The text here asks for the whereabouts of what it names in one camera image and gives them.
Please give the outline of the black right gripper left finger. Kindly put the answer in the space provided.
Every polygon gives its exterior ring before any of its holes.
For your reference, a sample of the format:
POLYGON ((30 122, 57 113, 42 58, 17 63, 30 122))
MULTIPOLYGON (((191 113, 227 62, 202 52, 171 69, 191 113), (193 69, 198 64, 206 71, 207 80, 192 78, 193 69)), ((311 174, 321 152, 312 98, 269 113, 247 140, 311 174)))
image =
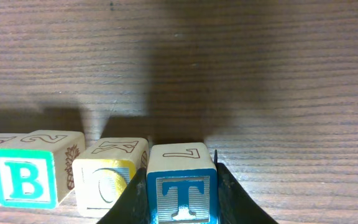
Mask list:
POLYGON ((146 168, 140 168, 97 224, 150 224, 146 168))

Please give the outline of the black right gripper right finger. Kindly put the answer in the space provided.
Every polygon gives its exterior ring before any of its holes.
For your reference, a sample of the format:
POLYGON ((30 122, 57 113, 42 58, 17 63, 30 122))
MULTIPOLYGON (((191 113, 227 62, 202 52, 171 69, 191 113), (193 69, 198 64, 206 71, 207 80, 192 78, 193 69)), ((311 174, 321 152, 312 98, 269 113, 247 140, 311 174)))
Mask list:
POLYGON ((220 224, 278 224, 263 210, 229 169, 218 162, 218 151, 214 151, 214 164, 218 175, 218 220, 220 224))

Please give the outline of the blue T letter block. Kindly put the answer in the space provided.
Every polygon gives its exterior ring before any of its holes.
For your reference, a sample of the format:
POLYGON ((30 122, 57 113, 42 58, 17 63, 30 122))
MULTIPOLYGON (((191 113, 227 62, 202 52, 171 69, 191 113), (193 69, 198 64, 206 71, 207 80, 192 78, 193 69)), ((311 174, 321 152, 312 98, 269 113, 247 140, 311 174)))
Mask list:
POLYGON ((218 222, 217 169, 204 143, 154 145, 146 179, 151 223, 218 222))

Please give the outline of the green B letter block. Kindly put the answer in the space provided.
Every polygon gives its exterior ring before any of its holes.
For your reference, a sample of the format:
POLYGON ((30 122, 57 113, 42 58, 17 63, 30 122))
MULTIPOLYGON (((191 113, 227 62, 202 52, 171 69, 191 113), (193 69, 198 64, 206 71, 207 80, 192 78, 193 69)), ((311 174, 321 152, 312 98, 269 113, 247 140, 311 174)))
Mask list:
POLYGON ((38 130, 0 145, 0 204, 54 209, 75 188, 73 161, 86 148, 79 131, 38 130))

